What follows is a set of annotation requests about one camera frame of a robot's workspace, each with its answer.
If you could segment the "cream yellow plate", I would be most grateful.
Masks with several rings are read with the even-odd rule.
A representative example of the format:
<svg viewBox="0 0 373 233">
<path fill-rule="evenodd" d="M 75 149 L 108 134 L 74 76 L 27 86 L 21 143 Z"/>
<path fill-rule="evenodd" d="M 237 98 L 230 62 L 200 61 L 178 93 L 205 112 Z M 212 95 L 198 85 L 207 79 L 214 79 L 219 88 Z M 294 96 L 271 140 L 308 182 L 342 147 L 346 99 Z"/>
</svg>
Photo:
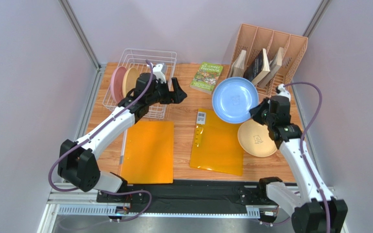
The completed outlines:
<svg viewBox="0 0 373 233">
<path fill-rule="evenodd" d="M 274 141 L 269 137 L 267 126 L 253 120 L 241 124 L 237 137 L 241 147 L 252 156 L 263 158 L 277 151 Z"/>
</svg>

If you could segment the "blue plate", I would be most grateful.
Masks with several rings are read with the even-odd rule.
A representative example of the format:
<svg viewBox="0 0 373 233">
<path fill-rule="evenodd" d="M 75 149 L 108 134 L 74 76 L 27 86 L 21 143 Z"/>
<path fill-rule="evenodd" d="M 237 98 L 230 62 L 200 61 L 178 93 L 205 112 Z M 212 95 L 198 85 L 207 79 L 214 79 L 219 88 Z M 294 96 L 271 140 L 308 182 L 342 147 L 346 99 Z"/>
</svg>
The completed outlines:
<svg viewBox="0 0 373 233">
<path fill-rule="evenodd" d="M 242 77 L 222 81 L 212 94 L 212 107 L 223 121 L 240 124 L 250 119 L 249 110 L 259 103 L 256 87 Z"/>
</svg>

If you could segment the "pink plate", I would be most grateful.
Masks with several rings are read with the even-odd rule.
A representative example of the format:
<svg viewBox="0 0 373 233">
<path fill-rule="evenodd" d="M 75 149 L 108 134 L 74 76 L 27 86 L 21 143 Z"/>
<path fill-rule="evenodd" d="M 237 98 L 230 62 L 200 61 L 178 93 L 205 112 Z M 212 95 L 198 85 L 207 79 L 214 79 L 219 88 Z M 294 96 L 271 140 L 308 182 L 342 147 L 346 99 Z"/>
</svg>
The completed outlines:
<svg viewBox="0 0 373 233">
<path fill-rule="evenodd" d="M 119 103 L 123 99 L 122 84 L 126 71 L 127 69 L 125 67 L 119 66 L 114 70 L 111 77 L 110 92 L 112 99 L 116 103 Z"/>
</svg>

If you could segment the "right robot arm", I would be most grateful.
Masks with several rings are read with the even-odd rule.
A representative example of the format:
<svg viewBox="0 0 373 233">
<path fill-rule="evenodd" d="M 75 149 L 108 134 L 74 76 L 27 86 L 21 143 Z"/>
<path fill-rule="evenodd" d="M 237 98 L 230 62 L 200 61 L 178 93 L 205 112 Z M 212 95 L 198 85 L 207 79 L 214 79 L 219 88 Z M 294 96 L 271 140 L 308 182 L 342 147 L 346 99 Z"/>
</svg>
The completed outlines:
<svg viewBox="0 0 373 233">
<path fill-rule="evenodd" d="M 320 177 L 301 129 L 291 122 L 290 107 L 288 97 L 273 96 L 250 110 L 252 120 L 268 127 L 269 137 L 286 159 L 299 188 L 296 195 L 283 182 L 270 178 L 262 191 L 289 215 L 296 233 L 340 233 L 347 204 L 335 198 Z"/>
</svg>

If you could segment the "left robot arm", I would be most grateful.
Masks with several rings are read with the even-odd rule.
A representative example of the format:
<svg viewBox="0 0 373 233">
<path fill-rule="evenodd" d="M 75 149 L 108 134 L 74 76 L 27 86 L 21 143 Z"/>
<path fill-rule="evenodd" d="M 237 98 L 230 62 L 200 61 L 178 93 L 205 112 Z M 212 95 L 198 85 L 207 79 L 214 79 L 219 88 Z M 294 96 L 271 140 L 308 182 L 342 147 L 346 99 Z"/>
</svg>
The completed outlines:
<svg viewBox="0 0 373 233">
<path fill-rule="evenodd" d="M 99 169 L 97 160 L 103 151 L 124 131 L 134 126 L 148 112 L 149 107 L 159 104 L 179 104 L 187 93 L 179 86 L 176 77 L 172 86 L 152 73 L 142 73 L 136 85 L 100 125 L 75 141 L 65 140 L 60 155 L 49 173 L 57 174 L 73 184 L 71 191 L 88 192 L 92 189 L 106 193 L 117 193 L 124 179 L 111 172 Z"/>
</svg>

